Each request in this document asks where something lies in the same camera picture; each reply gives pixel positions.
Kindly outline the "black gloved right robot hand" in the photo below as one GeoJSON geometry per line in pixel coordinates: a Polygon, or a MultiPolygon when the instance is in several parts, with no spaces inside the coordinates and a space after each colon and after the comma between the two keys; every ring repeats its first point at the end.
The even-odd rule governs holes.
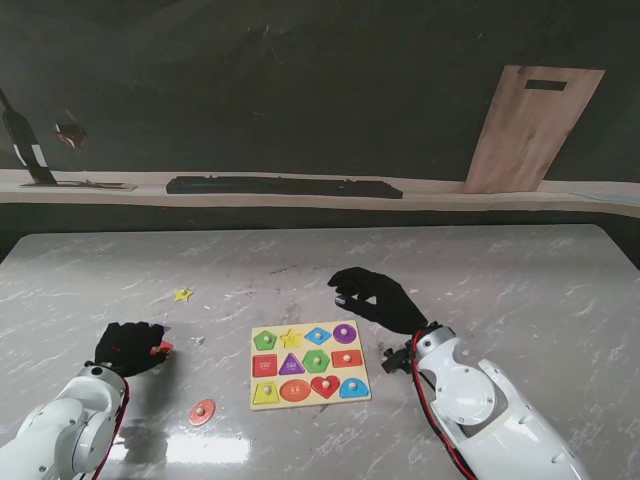
{"type": "Polygon", "coordinates": [[[404,288],[384,274],[351,267],[336,272],[328,286],[337,306],[391,332],[414,335],[429,324],[404,288]]]}

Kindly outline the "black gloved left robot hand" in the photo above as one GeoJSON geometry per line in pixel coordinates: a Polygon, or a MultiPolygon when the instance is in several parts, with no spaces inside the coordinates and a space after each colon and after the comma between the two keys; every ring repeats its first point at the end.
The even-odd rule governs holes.
{"type": "Polygon", "coordinates": [[[110,323],[100,338],[93,363],[123,378],[133,377],[162,364],[168,351],[161,349],[165,328],[158,324],[110,323]]]}

